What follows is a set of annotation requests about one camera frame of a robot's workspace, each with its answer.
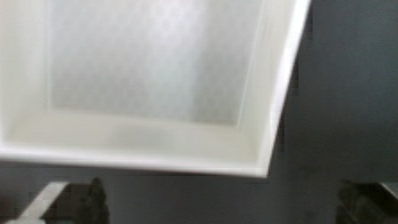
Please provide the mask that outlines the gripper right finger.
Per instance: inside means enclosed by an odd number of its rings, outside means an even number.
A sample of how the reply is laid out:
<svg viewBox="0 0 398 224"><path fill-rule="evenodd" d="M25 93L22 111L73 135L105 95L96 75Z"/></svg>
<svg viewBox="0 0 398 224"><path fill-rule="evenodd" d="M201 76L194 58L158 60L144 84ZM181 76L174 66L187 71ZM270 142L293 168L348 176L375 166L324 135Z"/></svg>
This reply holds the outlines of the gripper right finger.
<svg viewBox="0 0 398 224"><path fill-rule="evenodd" d="M398 192L386 183L341 182L336 224L398 224Z"/></svg>

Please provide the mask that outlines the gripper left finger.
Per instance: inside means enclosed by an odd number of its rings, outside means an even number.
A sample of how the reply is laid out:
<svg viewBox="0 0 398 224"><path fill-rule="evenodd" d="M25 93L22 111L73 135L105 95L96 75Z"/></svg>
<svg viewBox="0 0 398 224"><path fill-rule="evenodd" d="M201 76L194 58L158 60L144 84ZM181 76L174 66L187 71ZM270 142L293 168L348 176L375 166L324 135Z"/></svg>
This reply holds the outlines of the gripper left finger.
<svg viewBox="0 0 398 224"><path fill-rule="evenodd" d="M89 183L50 182L16 219L18 224L110 224L107 192Z"/></svg>

